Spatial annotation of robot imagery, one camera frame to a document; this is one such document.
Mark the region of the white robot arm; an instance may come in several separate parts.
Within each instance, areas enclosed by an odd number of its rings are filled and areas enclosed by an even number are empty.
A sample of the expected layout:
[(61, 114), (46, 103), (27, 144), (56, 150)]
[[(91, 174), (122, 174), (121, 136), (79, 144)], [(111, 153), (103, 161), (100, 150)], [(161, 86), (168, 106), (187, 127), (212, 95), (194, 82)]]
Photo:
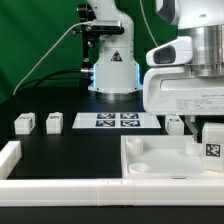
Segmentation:
[(96, 16), (87, 32), (101, 43), (89, 91), (115, 100), (141, 90), (147, 113), (182, 115), (196, 132), (194, 117), (224, 115), (224, 0), (155, 1), (156, 13), (178, 35), (146, 54), (150, 69), (140, 80), (132, 20), (115, 0), (87, 0)]

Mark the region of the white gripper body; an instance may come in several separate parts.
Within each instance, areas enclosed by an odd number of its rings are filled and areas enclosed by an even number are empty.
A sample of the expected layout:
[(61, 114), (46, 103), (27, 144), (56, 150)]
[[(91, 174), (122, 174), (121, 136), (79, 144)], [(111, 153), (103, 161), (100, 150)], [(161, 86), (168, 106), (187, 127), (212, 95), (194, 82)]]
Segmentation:
[(151, 68), (143, 106), (152, 115), (224, 115), (224, 77), (196, 78), (188, 66)]

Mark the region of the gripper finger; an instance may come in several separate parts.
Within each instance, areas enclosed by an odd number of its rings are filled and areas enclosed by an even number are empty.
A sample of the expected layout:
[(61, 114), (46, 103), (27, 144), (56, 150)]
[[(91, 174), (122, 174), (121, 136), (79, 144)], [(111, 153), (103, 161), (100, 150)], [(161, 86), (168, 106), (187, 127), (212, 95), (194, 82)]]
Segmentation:
[(194, 115), (187, 115), (185, 117), (185, 124), (187, 125), (189, 130), (192, 132), (194, 142), (197, 142), (199, 129), (196, 124), (196, 117)]

